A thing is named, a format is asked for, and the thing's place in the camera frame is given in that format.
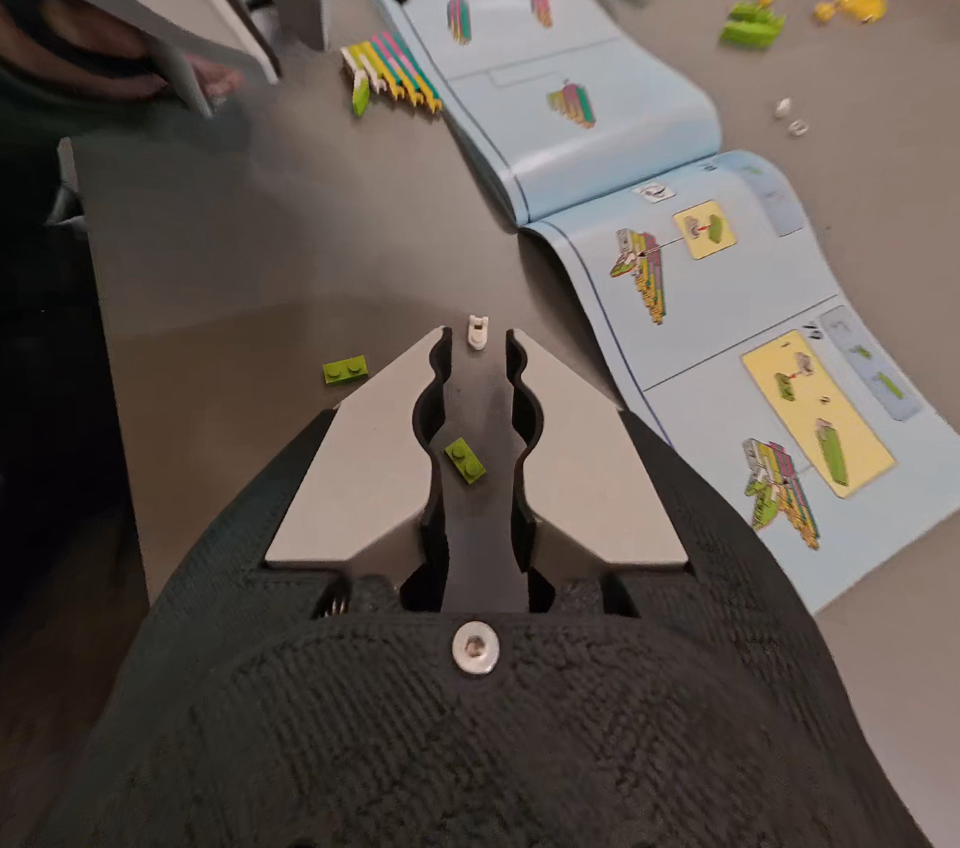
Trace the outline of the light blue instruction booklet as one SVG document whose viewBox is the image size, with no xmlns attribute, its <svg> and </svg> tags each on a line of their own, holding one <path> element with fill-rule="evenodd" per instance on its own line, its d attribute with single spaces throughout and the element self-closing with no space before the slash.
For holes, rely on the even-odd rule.
<svg viewBox="0 0 960 848">
<path fill-rule="evenodd" d="M 958 511 L 958 434 L 850 305 L 782 171 L 595 0 L 377 0 L 570 279 L 626 408 L 817 612 Z"/>
</svg>

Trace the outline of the lime green lego brick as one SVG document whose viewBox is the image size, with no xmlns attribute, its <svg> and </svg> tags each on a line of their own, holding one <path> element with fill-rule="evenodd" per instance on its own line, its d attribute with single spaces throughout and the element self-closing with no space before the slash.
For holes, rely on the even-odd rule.
<svg viewBox="0 0 960 848">
<path fill-rule="evenodd" d="M 737 2 L 729 10 L 718 39 L 742 48 L 766 50 L 780 38 L 786 18 L 759 2 Z"/>
</svg>

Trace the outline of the striped lego wing assembly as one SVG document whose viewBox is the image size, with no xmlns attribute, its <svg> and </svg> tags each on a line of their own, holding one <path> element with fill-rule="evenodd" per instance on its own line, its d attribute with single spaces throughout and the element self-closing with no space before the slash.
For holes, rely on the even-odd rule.
<svg viewBox="0 0 960 848">
<path fill-rule="evenodd" d="M 351 86 L 351 108 L 360 118 L 372 98 L 407 102 L 436 118 L 445 110 L 439 91 L 399 35 L 389 30 L 339 49 Z"/>
</svg>

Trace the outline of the large yellow lego piece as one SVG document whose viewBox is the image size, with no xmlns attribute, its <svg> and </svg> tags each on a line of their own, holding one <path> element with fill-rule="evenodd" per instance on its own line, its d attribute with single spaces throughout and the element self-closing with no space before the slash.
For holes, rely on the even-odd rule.
<svg viewBox="0 0 960 848">
<path fill-rule="evenodd" d="M 812 18 L 825 25 L 839 14 L 848 16 L 860 24 L 873 24 L 884 17 L 888 0 L 831 0 L 818 2 L 812 10 Z"/>
</svg>

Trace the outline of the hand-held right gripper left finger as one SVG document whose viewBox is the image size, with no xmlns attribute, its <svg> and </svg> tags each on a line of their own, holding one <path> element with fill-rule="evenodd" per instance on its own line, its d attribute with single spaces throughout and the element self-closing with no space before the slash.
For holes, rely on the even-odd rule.
<svg viewBox="0 0 960 848">
<path fill-rule="evenodd" d="M 330 413 L 267 548 L 272 568 L 419 578 L 441 594 L 450 565 L 442 475 L 430 442 L 446 421 L 452 331 L 439 326 Z"/>
</svg>

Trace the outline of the person's left hand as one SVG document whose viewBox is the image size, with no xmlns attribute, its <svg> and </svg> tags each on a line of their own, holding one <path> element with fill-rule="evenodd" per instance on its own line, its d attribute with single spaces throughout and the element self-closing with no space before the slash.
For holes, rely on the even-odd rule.
<svg viewBox="0 0 960 848">
<path fill-rule="evenodd" d="M 200 55 L 175 56 L 135 26 L 83 0 L 38 0 L 43 41 L 2 10 L 2 55 L 14 67 L 57 87 L 116 100 L 149 99 L 186 87 L 190 71 L 212 104 L 234 94 L 245 75 Z"/>
</svg>

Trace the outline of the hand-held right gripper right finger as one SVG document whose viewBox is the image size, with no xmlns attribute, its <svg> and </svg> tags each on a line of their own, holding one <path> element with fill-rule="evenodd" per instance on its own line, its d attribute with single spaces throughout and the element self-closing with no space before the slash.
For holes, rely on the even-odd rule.
<svg viewBox="0 0 960 848">
<path fill-rule="evenodd" d="M 522 441 L 510 512 L 522 573 L 684 568 L 688 553 L 617 405 L 522 330 L 507 332 L 506 368 Z"/>
</svg>

